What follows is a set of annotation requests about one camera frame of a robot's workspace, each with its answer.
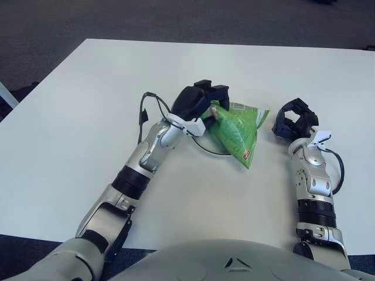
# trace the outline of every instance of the black cable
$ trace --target black cable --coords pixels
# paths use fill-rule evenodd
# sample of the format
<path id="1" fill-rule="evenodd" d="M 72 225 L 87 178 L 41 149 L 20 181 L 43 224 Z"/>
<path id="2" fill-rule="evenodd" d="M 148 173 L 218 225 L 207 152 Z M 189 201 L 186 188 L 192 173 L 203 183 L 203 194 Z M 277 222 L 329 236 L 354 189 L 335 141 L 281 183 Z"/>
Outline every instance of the black cable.
<path id="1" fill-rule="evenodd" d="M 329 153 L 332 153 L 333 155 L 336 156 L 338 162 L 339 162 L 339 165 L 340 165 L 340 180 L 336 186 L 336 188 L 334 190 L 332 190 L 332 194 L 335 195 L 337 192 L 339 192 L 339 190 L 341 189 L 341 186 L 344 182 L 344 176 L 345 176 L 345 169 L 344 169 L 344 162 L 342 160 L 342 158 L 340 157 L 340 155 L 338 155 L 336 152 L 334 152 L 333 150 L 330 150 L 328 148 L 326 148 L 325 150 L 323 149 L 320 149 L 321 151 L 324 151 L 324 152 L 329 152 Z"/>
<path id="2" fill-rule="evenodd" d="M 167 120 L 166 116 L 164 115 L 164 112 L 162 110 L 162 107 L 160 105 L 160 102 L 163 103 L 163 105 L 165 106 L 166 110 L 168 112 L 170 112 L 171 110 L 169 109 L 168 105 L 166 104 L 166 102 L 161 98 L 159 97 L 158 95 L 152 93 L 152 92 L 145 92 L 142 96 L 142 99 L 141 99 L 141 104 L 139 106 L 139 135 L 138 135 L 138 144 L 140 144 L 142 142 L 142 127 L 143 127 L 143 120 L 142 120 L 142 109 L 143 109 L 143 101 L 146 97 L 152 97 L 152 98 L 156 98 L 156 101 L 158 102 L 158 105 L 159 105 L 159 109 L 160 109 L 160 112 L 161 114 L 163 115 L 163 118 Z"/>
<path id="3" fill-rule="evenodd" d="M 192 138 L 193 141 L 195 142 L 195 144 L 197 144 L 200 148 L 202 148 L 204 151 L 207 151 L 209 153 L 212 153 L 212 154 L 215 154 L 215 155 L 220 155 L 220 156 L 228 156 L 228 155 L 231 155 L 231 153 L 217 153 L 217 152 L 214 152 L 214 151 L 211 151 L 211 150 L 208 150 L 207 148 L 205 148 L 204 146 L 202 146 L 199 142 L 197 142 L 197 140 L 195 138 Z"/>

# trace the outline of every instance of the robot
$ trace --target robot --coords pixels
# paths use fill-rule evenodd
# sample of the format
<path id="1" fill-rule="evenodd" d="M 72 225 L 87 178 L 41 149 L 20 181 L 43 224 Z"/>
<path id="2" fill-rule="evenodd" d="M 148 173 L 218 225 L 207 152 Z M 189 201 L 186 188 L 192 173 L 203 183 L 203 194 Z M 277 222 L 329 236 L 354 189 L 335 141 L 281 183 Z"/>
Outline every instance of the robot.
<path id="1" fill-rule="evenodd" d="M 138 146 L 81 221 L 75 238 L 62 243 L 47 257 L 8 281 L 98 281 L 104 262 L 112 261 L 132 225 L 131 216 L 142 193 L 168 153 L 185 136 L 202 136 L 214 119 L 200 116 L 217 100 L 229 109 L 228 86 L 202 80 L 186 87 L 171 109 L 156 94 L 142 97 Z M 142 140 L 144 98 L 154 97 L 163 115 Z M 161 103 L 165 106 L 164 114 Z M 301 117 L 293 123 L 285 111 Z M 341 231 L 336 228 L 332 183 L 322 151 L 328 131 L 316 131 L 318 118 L 296 99 L 279 112 L 273 131 L 292 144 L 292 172 L 298 200 L 296 233 L 301 242 L 294 253 L 249 241 L 205 240 L 156 251 L 111 280 L 375 280 L 351 270 Z"/>

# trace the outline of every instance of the white cable clip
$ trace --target white cable clip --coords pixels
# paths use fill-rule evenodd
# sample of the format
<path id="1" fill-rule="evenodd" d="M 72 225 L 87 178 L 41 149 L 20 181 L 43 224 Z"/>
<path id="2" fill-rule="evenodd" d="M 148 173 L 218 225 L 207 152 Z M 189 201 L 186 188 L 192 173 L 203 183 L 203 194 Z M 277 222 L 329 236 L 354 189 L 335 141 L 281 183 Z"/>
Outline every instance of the white cable clip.
<path id="1" fill-rule="evenodd" d="M 310 143 L 307 144 L 307 147 L 317 146 L 322 150 L 326 150 L 324 142 L 328 141 L 332 133 L 330 131 L 315 131 L 310 137 Z"/>
<path id="2" fill-rule="evenodd" d="M 202 119 L 197 118 L 191 121 L 185 121 L 184 119 L 178 117 L 175 114 L 168 113 L 166 118 L 169 122 L 175 124 L 178 127 L 182 128 L 182 131 L 187 136 L 202 136 L 206 127 L 203 124 Z"/>

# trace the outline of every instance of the silver metal arm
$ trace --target silver metal arm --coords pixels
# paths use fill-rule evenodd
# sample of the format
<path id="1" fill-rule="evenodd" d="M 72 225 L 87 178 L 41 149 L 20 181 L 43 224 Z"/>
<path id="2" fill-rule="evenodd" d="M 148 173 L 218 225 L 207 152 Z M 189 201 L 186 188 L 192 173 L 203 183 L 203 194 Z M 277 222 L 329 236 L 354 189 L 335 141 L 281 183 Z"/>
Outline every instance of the silver metal arm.
<path id="1" fill-rule="evenodd" d="M 311 138 L 293 142 L 292 155 L 301 239 L 294 252 L 338 270 L 350 269 L 341 230 L 336 228 L 332 183 L 322 155 L 329 131 L 314 132 Z"/>
<path id="2" fill-rule="evenodd" d="M 122 171 L 126 170 L 130 176 L 150 180 L 168 152 L 176 147 L 181 136 L 183 132 L 179 128 L 165 121 L 158 122 L 134 150 Z M 119 180 L 124 180 L 123 186 L 126 188 L 132 184 L 137 185 L 126 178 Z M 116 180 L 103 191 L 83 218 L 76 234 L 77 238 L 97 240 L 99 247 L 103 248 L 106 261 L 111 261 L 121 249 L 131 227 L 131 214 L 139 202 L 139 192 L 143 192 L 119 188 L 115 182 Z"/>

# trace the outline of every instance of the triangle symbol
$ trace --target triangle symbol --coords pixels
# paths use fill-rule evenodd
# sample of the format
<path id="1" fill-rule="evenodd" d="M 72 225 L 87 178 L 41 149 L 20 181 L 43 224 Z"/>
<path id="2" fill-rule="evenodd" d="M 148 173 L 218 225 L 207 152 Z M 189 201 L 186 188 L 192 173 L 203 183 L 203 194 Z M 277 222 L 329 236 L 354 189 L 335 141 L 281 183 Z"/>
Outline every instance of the triangle symbol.
<path id="1" fill-rule="evenodd" d="M 224 268 L 227 269 L 228 272 L 251 272 L 252 271 L 251 266 L 239 258 L 230 258 L 225 264 Z"/>

